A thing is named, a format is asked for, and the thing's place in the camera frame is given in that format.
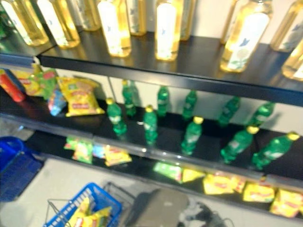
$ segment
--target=green soda bottle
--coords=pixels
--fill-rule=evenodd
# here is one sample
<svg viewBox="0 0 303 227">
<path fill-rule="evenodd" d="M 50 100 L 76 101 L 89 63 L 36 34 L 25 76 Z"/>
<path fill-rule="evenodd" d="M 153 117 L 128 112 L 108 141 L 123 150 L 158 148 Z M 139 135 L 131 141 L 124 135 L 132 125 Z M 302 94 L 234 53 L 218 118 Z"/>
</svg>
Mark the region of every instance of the green soda bottle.
<svg viewBox="0 0 303 227">
<path fill-rule="evenodd" d="M 153 111 L 152 105 L 148 105 L 145 108 L 144 114 L 144 129 L 145 129 L 145 138 L 148 144 L 153 144 L 157 137 L 157 115 Z"/>
<path fill-rule="evenodd" d="M 221 149 L 224 162 L 229 164 L 235 160 L 236 156 L 251 144 L 253 135 L 258 131 L 258 127 L 248 126 L 246 129 L 237 132 L 226 147 Z"/>
<path fill-rule="evenodd" d="M 218 124 L 220 127 L 226 127 L 234 116 L 234 114 L 238 111 L 240 107 L 241 98 L 234 96 L 231 100 L 229 100 L 225 106 L 223 107 L 222 113 L 218 119 Z"/>
<path fill-rule="evenodd" d="M 257 169 L 263 169 L 264 166 L 288 152 L 292 143 L 299 138 L 300 136 L 294 131 L 284 136 L 273 138 L 259 153 L 253 155 L 252 164 Z"/>
<path fill-rule="evenodd" d="M 261 105 L 251 117 L 247 125 L 259 127 L 273 113 L 275 103 L 267 102 Z"/>
<path fill-rule="evenodd" d="M 132 117 L 136 114 L 136 107 L 134 106 L 134 102 L 133 102 L 133 93 L 131 88 L 128 86 L 128 82 L 126 79 L 122 80 L 122 85 L 123 85 L 122 95 L 126 107 L 126 115 Z"/>
<path fill-rule="evenodd" d="M 194 120 L 186 128 L 185 137 L 181 143 L 183 154 L 191 155 L 193 153 L 196 143 L 202 134 L 202 122 L 202 117 L 194 117 Z"/>
<path fill-rule="evenodd" d="M 169 104 L 169 90 L 167 86 L 161 86 L 158 92 L 158 111 L 159 117 L 165 117 Z"/>
<path fill-rule="evenodd" d="M 182 117 L 185 121 L 188 121 L 193 116 L 193 111 L 196 102 L 197 102 L 197 93 L 195 90 L 191 90 L 185 98 L 185 104 L 183 107 Z"/>
<path fill-rule="evenodd" d="M 110 121 L 113 124 L 114 132 L 119 136 L 126 132 L 126 124 L 122 119 L 122 111 L 121 108 L 114 102 L 112 98 L 106 99 L 107 103 L 107 114 Z"/>
</svg>

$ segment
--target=bottle label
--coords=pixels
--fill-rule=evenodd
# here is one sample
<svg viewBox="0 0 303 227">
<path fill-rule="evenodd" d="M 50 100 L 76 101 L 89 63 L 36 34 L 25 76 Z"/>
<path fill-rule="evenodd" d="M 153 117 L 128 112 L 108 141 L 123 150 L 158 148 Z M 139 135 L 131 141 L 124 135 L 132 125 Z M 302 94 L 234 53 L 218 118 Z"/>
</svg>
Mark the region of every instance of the bottle label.
<svg viewBox="0 0 303 227">
<path fill-rule="evenodd" d="M 177 11 L 169 3 L 157 7 L 157 55 L 170 58 L 174 42 Z"/>
<path fill-rule="evenodd" d="M 131 33 L 139 32 L 138 0 L 126 0 L 129 30 Z"/>
<path fill-rule="evenodd" d="M 56 43 L 59 46 L 68 45 L 53 5 L 47 0 L 38 0 L 37 3 Z"/>
<path fill-rule="evenodd" d="M 268 23 L 269 17 L 264 13 L 254 13 L 245 18 L 238 41 L 232 45 L 229 69 L 239 70 L 245 66 Z"/>
<path fill-rule="evenodd" d="M 25 30 L 21 20 L 19 19 L 18 15 L 16 14 L 14 8 L 6 1 L 1 1 L 2 6 L 4 7 L 6 13 L 9 15 L 9 18 L 15 25 L 15 28 L 18 30 L 22 38 L 27 44 L 32 44 L 33 41 L 29 37 L 27 31 Z"/>
<path fill-rule="evenodd" d="M 100 13 L 108 51 L 111 54 L 122 54 L 116 7 L 110 2 L 102 1 L 98 4 L 98 10 Z"/>
<path fill-rule="evenodd" d="M 289 27 L 284 39 L 279 46 L 279 49 L 291 51 L 300 42 L 303 37 L 303 10 L 301 10 L 292 25 Z"/>
</svg>

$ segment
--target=snack bag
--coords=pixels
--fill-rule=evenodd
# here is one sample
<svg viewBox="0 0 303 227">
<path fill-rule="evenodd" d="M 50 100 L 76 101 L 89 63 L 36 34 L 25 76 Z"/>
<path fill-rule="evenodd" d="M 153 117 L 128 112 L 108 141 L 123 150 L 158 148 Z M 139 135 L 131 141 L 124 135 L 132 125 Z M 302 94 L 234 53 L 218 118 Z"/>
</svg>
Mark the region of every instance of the snack bag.
<svg viewBox="0 0 303 227">
<path fill-rule="evenodd" d="M 288 218 L 295 217 L 303 206 L 303 194 L 279 189 L 270 212 Z"/>
<path fill-rule="evenodd" d="M 98 87 L 96 82 L 80 78 L 57 78 L 60 89 L 68 102 L 67 117 L 103 114 L 94 96 L 93 90 Z"/>
<path fill-rule="evenodd" d="M 243 193 L 243 201 L 248 202 L 271 202 L 274 197 L 274 188 L 261 183 L 247 183 Z"/>
</svg>

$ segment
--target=black shelf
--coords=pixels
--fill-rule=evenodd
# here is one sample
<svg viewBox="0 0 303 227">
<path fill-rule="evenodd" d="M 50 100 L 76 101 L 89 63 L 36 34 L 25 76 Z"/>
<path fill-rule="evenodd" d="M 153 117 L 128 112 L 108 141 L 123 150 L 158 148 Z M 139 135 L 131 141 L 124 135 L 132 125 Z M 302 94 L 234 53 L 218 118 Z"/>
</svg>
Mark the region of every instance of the black shelf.
<svg viewBox="0 0 303 227">
<path fill-rule="evenodd" d="M 107 53 L 101 30 L 81 32 L 81 44 L 62 50 L 54 47 L 38 56 L 43 66 L 94 73 L 234 96 L 263 99 L 303 106 L 303 83 L 285 78 L 281 66 L 288 53 L 275 52 L 260 44 L 243 73 L 219 70 L 223 51 L 219 39 L 190 37 L 180 42 L 174 62 L 154 57 L 154 33 L 133 37 L 127 58 L 112 58 Z"/>
</svg>

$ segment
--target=plastic bottle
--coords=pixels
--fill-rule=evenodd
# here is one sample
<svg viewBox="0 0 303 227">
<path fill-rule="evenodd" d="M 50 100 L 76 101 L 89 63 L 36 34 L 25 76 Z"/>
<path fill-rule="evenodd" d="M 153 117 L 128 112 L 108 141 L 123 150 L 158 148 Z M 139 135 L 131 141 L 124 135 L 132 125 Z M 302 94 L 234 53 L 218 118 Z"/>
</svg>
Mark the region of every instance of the plastic bottle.
<svg viewBox="0 0 303 227">
<path fill-rule="evenodd" d="M 240 100 L 241 98 L 234 96 L 225 104 L 218 119 L 218 124 L 220 127 L 226 127 L 229 124 L 229 121 L 240 107 Z"/>
<path fill-rule="evenodd" d="M 250 121 L 247 125 L 252 125 L 259 127 L 261 124 L 263 124 L 267 118 L 273 113 L 275 108 L 275 103 L 267 102 L 263 105 L 261 105 L 253 114 Z"/>
<path fill-rule="evenodd" d="M 131 35 L 146 33 L 145 0 L 126 0 L 129 31 Z"/>
<path fill-rule="evenodd" d="M 233 139 L 221 149 L 224 162 L 229 164 L 236 159 L 252 142 L 253 135 L 259 131 L 258 127 L 248 126 L 246 129 L 237 132 Z"/>
<path fill-rule="evenodd" d="M 196 147 L 196 143 L 202 134 L 202 117 L 194 117 L 194 120 L 186 128 L 184 140 L 181 143 L 182 153 L 191 155 Z"/>
<path fill-rule="evenodd" d="M 113 124 L 114 132 L 120 136 L 126 133 L 127 127 L 122 119 L 122 111 L 121 108 L 114 102 L 112 98 L 106 99 L 107 103 L 107 114 L 108 117 Z"/>
<path fill-rule="evenodd" d="M 38 46 L 48 42 L 30 0 L 1 0 L 1 4 L 27 45 Z"/>
<path fill-rule="evenodd" d="M 42 15 L 59 47 L 72 48 L 80 38 L 66 0 L 38 0 Z"/>
<path fill-rule="evenodd" d="M 101 0 L 98 10 L 109 54 L 128 56 L 132 47 L 125 0 Z"/>
<path fill-rule="evenodd" d="M 157 0 L 155 55 L 158 60 L 173 61 L 178 55 L 183 0 Z"/>
<path fill-rule="evenodd" d="M 161 86 L 158 92 L 158 111 L 159 117 L 165 117 L 169 105 L 169 90 L 167 86 Z"/>
<path fill-rule="evenodd" d="M 300 136 L 294 131 L 273 138 L 259 153 L 253 155 L 252 164 L 257 169 L 263 169 L 264 166 L 288 152 L 292 143 L 299 138 Z"/>
<path fill-rule="evenodd" d="M 193 116 L 193 111 L 197 102 L 197 93 L 195 90 L 191 90 L 185 98 L 182 117 L 188 121 Z"/>
<path fill-rule="evenodd" d="M 155 143 L 158 133 L 157 133 L 157 115 L 153 111 L 152 105 L 148 105 L 145 108 L 144 114 L 144 129 L 145 129 L 145 138 L 148 144 Z"/>
<path fill-rule="evenodd" d="M 220 68 L 243 72 L 272 17 L 272 0 L 250 0 L 237 15 L 225 45 Z"/>
<path fill-rule="evenodd" d="M 133 93 L 131 88 L 128 86 L 128 81 L 126 79 L 122 80 L 122 95 L 124 98 L 124 104 L 126 108 L 126 115 L 134 116 L 136 114 L 136 107 L 134 106 L 133 102 Z"/>
<path fill-rule="evenodd" d="M 295 1 L 276 31 L 270 46 L 275 51 L 290 52 L 303 37 L 303 0 Z"/>
</svg>

